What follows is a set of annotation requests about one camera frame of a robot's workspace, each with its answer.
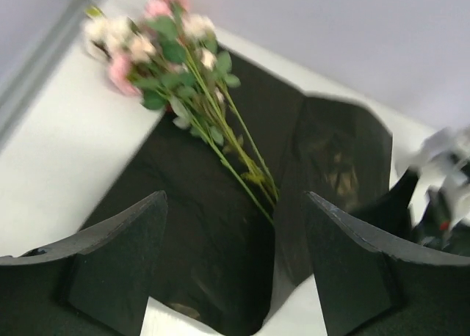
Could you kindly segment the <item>black wrapping paper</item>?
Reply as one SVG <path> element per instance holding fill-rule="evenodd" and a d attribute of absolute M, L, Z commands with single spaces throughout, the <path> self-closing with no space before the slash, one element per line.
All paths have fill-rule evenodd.
<path fill-rule="evenodd" d="M 312 191 L 382 230 L 408 238 L 404 205 L 387 205 L 392 136 L 368 109 L 307 95 L 233 54 L 242 84 L 231 91 L 235 134 L 248 129 L 278 187 L 270 204 L 257 186 L 166 115 L 86 221 L 94 225 L 150 193 L 167 195 L 168 214 L 151 295 L 224 335 L 260 330 L 274 285 L 291 291 L 311 275 L 301 200 Z"/>

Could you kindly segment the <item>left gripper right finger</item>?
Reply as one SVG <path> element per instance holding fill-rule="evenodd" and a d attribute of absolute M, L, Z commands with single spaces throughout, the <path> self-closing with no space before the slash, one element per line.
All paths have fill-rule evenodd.
<path fill-rule="evenodd" d="M 303 217 L 328 335 L 468 335 L 469 258 L 411 243 L 308 192 Z"/>

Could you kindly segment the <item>pink white flower bouquet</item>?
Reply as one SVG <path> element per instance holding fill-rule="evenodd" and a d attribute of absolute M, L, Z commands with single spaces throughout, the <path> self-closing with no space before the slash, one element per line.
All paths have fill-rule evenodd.
<path fill-rule="evenodd" d="M 148 110 L 173 112 L 174 125 L 203 140 L 271 219 L 279 190 L 245 121 L 238 119 L 240 134 L 228 123 L 228 114 L 239 116 L 230 91 L 240 80 L 212 20 L 191 12 L 188 0 L 148 0 L 137 19 L 110 18 L 86 1 L 84 48 L 106 63 L 115 88 Z"/>

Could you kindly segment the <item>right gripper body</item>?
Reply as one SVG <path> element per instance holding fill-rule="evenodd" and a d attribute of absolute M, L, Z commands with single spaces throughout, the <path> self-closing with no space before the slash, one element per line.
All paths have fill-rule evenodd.
<path fill-rule="evenodd" d="M 454 255 L 469 255 L 469 225 L 452 224 L 441 190 L 428 189 L 428 204 L 421 221 L 411 231 L 411 241 Z"/>

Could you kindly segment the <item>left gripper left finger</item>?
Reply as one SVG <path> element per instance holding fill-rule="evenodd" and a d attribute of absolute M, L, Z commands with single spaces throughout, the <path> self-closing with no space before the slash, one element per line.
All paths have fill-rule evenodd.
<path fill-rule="evenodd" d="M 60 241 L 1 257 L 1 334 L 139 335 L 166 218 L 158 191 Z"/>

